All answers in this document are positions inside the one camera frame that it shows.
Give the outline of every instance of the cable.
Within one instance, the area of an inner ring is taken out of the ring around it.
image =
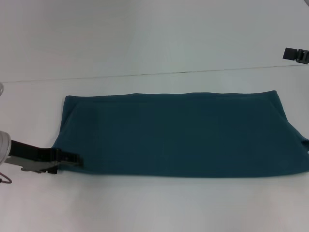
[[[5,174],[0,173],[0,175],[8,180],[8,181],[5,181],[5,180],[0,179],[0,183],[5,183],[5,184],[11,184],[12,183],[12,180],[10,178],[8,178]]]

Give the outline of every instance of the folded fabric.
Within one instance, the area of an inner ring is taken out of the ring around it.
[[[275,91],[130,94],[65,99],[53,147],[91,174],[263,177],[309,170],[309,141]]]

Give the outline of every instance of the teal cloth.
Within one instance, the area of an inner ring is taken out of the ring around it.
[[[80,154],[75,172],[263,177],[308,171],[308,144],[271,91],[67,96],[53,147]]]

